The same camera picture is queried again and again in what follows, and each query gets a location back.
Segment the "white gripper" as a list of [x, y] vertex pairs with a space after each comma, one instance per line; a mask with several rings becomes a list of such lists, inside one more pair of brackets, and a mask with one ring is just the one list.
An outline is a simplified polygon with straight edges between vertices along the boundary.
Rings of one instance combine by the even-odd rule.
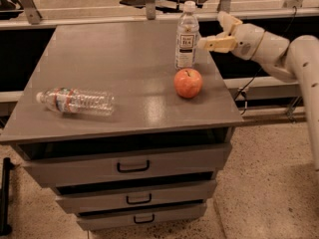
[[208, 36], [200, 38], [197, 47], [216, 53], [232, 54], [243, 60], [250, 60], [257, 50], [265, 30], [253, 24], [242, 24], [242, 21], [227, 12], [220, 11], [217, 15], [217, 21], [223, 32], [228, 35], [222, 38]]

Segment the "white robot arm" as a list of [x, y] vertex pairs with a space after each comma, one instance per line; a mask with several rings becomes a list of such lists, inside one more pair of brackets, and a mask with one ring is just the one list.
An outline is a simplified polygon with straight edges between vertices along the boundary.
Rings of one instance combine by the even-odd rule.
[[303, 98], [315, 171], [319, 170], [319, 40], [303, 35], [292, 42], [226, 12], [217, 14], [222, 32], [200, 38], [199, 49], [231, 52], [251, 60], [282, 82], [297, 81]]

